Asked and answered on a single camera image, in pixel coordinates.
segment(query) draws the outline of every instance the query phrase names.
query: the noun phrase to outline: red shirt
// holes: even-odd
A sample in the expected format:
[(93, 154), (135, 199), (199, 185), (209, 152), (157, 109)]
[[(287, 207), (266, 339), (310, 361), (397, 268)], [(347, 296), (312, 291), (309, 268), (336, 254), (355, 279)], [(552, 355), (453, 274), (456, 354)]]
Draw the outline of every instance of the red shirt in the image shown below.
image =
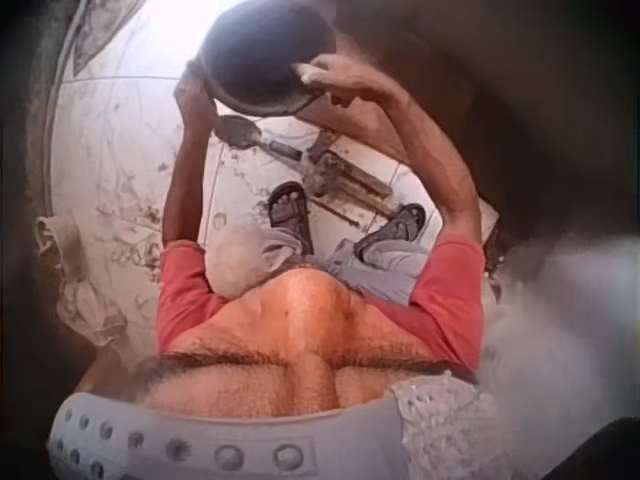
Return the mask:
[[(441, 235), (420, 273), (409, 306), (366, 295), (400, 328), (420, 339), (434, 355), (475, 371), (480, 362), (484, 315), (480, 302), (484, 254), (461, 235)], [(158, 349), (168, 350), (178, 335), (213, 317), (227, 303), (211, 291), (204, 251), (195, 242), (169, 244), (160, 263)]]

